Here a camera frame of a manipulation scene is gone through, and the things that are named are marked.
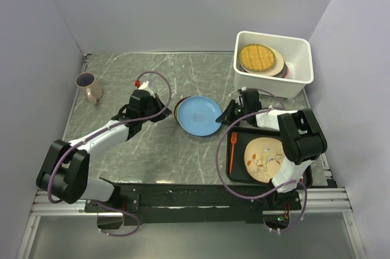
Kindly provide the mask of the red scalloped plate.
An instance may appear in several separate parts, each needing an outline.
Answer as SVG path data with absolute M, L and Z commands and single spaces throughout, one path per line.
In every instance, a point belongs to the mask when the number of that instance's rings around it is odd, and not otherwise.
M 188 97 L 185 97 L 185 98 L 182 98 L 181 100 L 179 100 L 178 103 L 176 103 L 176 105 L 175 105 L 175 107 L 174 107 L 174 118 L 175 118 L 175 120 L 176 120 L 178 123 L 179 123 L 178 117 L 177 117 L 178 109 L 179 109 L 181 103 L 182 103 L 185 99 L 187 99 L 187 98 L 189 98 L 189 96 L 188 96 Z

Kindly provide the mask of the blue plate with bamboo mat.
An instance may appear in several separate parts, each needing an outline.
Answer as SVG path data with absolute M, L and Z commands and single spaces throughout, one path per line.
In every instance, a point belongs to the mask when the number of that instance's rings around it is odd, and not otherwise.
M 191 96 L 181 102 L 177 109 L 177 120 L 189 134 L 207 137 L 216 133 L 221 123 L 216 119 L 222 111 L 217 103 L 205 96 Z

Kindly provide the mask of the round bamboo mat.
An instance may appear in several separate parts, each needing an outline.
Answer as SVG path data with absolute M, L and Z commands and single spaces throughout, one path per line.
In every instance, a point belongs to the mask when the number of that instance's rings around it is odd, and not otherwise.
M 266 72 L 275 66 L 275 53 L 262 44 L 248 44 L 238 53 L 238 60 L 245 69 Z

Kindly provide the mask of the cream plate with branch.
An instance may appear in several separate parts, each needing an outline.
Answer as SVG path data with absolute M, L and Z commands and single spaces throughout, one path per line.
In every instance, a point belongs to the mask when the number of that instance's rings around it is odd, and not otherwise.
M 272 69 L 270 69 L 269 71 L 266 71 L 266 72 L 255 72 L 255 71 L 245 69 L 241 66 L 243 68 L 243 70 L 247 71 L 248 73 L 259 74 L 259 75 L 263 75 L 263 76 L 271 76 L 271 77 L 282 72 L 283 67 L 284 67 L 284 63 L 285 63 L 282 55 L 279 52 L 277 52 L 276 50 L 274 50 L 272 48 L 270 48 L 270 49 L 275 53 L 275 58 L 276 58 L 275 66 Z

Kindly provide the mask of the pink plate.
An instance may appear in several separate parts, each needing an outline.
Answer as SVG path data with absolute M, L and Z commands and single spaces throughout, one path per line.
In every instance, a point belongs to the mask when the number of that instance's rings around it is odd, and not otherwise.
M 288 65 L 287 65 L 286 63 L 285 63 L 285 65 L 284 65 L 284 66 L 285 66 L 285 68 L 286 68 L 286 69 L 285 69 L 285 70 L 286 70 L 286 72 L 285 72 L 285 75 L 283 76 L 283 78 L 284 78 L 284 79 L 287 79 L 287 78 L 288 78 L 288 76 L 289 76 L 289 67 L 288 67 Z

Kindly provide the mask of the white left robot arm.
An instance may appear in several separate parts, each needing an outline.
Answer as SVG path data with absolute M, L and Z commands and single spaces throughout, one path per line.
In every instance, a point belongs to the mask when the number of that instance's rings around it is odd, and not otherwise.
M 76 140 L 54 141 L 38 173 L 36 185 L 68 204 L 79 199 L 98 200 L 107 211 L 121 204 L 120 187 L 89 176 L 90 162 L 110 148 L 134 137 L 147 122 L 159 122 L 172 111 L 155 93 L 137 89 L 111 120 L 94 132 Z

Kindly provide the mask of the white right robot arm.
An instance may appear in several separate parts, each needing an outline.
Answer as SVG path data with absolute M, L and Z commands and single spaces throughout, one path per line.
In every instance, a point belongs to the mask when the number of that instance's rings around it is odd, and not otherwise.
M 239 194 L 224 182 L 220 169 L 216 169 L 222 185 L 232 195 L 245 200 L 266 197 L 271 208 L 281 209 L 295 200 L 298 185 L 307 190 L 300 178 L 307 167 L 326 152 L 327 140 L 312 109 L 287 111 L 285 107 L 262 108 L 259 100 L 261 91 L 259 88 L 240 88 L 239 98 L 230 101 L 228 107 L 216 118 L 216 122 L 229 124 L 225 135 L 244 120 L 251 126 L 280 133 L 285 157 L 281 168 L 269 182 L 269 191 L 257 196 Z

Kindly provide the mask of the white plastic bin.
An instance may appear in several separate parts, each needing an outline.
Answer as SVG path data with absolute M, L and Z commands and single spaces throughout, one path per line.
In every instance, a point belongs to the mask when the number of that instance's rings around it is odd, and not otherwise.
M 263 44 L 281 53 L 288 67 L 287 78 L 262 76 L 245 72 L 239 64 L 239 50 L 247 44 Z M 259 88 L 281 98 L 294 98 L 314 80 L 311 46 L 308 41 L 281 35 L 262 34 L 258 32 L 241 31 L 237 34 L 233 58 L 236 90 Z

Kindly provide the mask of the orange plastic fork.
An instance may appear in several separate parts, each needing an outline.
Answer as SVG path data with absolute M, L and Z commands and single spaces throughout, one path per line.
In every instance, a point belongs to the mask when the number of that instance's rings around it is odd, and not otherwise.
M 233 169 L 233 161 L 234 161 L 234 154 L 235 154 L 235 145 L 238 139 L 238 134 L 237 132 L 233 132 L 231 134 L 230 138 L 230 144 L 231 144 L 231 151 L 230 151 L 230 163 L 229 163 L 229 174 L 232 173 Z

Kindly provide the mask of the beige bird plate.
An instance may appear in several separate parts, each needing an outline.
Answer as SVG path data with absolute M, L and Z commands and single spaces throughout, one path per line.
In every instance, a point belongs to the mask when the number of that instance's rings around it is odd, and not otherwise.
M 244 151 L 244 164 L 254 180 L 268 183 L 278 173 L 284 157 L 280 140 L 259 137 L 247 144 Z

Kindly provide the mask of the pink mug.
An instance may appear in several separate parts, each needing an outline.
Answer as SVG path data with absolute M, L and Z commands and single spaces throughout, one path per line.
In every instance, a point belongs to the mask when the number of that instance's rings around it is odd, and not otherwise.
M 88 101 L 93 105 L 97 105 L 104 92 L 96 76 L 93 73 L 84 72 L 76 77 L 75 83 L 85 93 Z

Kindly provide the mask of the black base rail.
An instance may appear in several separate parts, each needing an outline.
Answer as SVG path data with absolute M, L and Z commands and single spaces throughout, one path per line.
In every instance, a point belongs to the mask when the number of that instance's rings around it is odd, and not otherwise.
M 297 191 L 272 193 L 267 185 L 235 185 L 232 190 L 248 196 L 234 196 L 223 185 L 120 184 L 119 201 L 113 208 L 135 214 L 143 224 L 184 222 L 263 223 L 264 211 L 300 210 Z

